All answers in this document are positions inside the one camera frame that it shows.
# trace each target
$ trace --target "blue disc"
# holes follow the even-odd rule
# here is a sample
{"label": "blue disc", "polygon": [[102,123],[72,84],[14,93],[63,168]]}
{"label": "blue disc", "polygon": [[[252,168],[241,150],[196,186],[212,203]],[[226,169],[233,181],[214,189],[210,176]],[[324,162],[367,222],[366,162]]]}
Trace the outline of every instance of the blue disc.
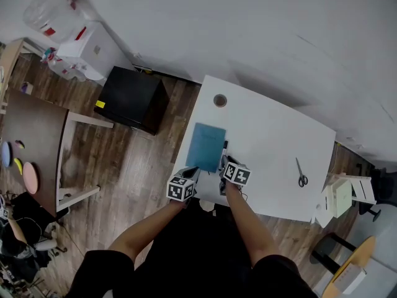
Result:
{"label": "blue disc", "polygon": [[8,144],[8,142],[2,143],[1,160],[5,167],[8,167],[10,165],[11,151],[10,151],[10,145]]}

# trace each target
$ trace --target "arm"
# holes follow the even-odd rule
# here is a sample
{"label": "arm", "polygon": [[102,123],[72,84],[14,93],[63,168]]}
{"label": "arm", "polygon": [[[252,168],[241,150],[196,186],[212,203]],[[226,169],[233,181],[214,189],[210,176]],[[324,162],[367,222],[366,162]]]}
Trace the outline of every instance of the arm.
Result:
{"label": "arm", "polygon": [[19,227],[18,223],[12,217],[12,209],[7,208],[8,210],[8,222],[11,226],[12,231],[14,232],[14,236],[18,241],[27,244],[27,240],[25,238],[24,233],[22,232],[21,228]]}
{"label": "arm", "polygon": [[162,209],[126,229],[109,247],[129,256],[135,263],[138,254],[177,215],[185,204],[171,201]]}
{"label": "arm", "polygon": [[252,266],[265,256],[280,254],[269,230],[243,199],[238,188],[229,181],[226,181],[226,198]]}

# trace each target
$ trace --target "stool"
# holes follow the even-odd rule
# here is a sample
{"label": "stool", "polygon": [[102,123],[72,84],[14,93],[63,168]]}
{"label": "stool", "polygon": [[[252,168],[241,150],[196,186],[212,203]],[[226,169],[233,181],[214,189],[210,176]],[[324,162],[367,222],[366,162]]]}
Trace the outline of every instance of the stool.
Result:
{"label": "stool", "polygon": [[314,247],[310,255],[310,263],[321,263],[332,274],[336,274],[341,266],[335,262],[329,255],[332,253],[336,243],[341,244],[350,251],[355,251],[356,247],[343,238],[337,236],[335,233],[330,233],[324,236]]}

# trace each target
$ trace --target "black shirt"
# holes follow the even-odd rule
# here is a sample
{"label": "black shirt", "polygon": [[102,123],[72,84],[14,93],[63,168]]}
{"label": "black shirt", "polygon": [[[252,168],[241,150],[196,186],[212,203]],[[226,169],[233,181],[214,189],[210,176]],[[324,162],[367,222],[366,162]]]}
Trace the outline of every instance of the black shirt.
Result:
{"label": "black shirt", "polygon": [[192,204],[155,238],[136,271],[123,253],[87,252],[66,298],[103,297],[108,291],[115,298],[168,292],[316,297],[284,256],[267,256],[251,268],[234,222]]}

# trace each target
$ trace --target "white table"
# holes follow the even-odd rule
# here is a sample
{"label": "white table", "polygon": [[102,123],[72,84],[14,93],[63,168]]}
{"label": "white table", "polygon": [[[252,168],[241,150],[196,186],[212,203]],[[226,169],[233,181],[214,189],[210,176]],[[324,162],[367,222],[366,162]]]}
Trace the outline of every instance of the white table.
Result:
{"label": "white table", "polygon": [[[223,94],[225,107],[214,105]],[[309,222],[323,190],[335,131],[279,102],[245,88],[206,76],[186,129],[173,173],[185,168],[197,122],[226,129],[228,153],[252,170],[243,188],[254,212]],[[298,185],[298,158],[308,185]],[[218,173],[202,171],[197,195],[228,205],[219,194]]]}

